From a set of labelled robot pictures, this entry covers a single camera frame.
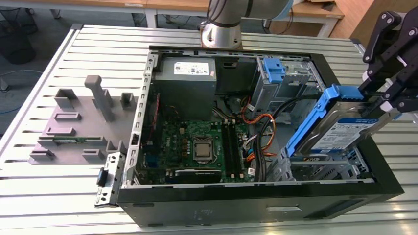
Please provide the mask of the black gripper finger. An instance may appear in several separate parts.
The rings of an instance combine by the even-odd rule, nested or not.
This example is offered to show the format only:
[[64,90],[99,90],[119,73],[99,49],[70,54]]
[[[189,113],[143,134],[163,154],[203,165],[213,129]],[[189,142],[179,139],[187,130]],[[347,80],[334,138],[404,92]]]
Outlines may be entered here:
[[385,11],[377,19],[369,45],[364,53],[368,69],[362,74],[362,93],[376,92],[406,67],[402,49],[406,45],[404,23],[406,14]]
[[397,41],[382,55],[388,68],[400,62],[404,66],[394,70],[396,80],[382,95],[380,108],[385,112],[394,109],[401,113],[418,111],[418,24],[405,23]]

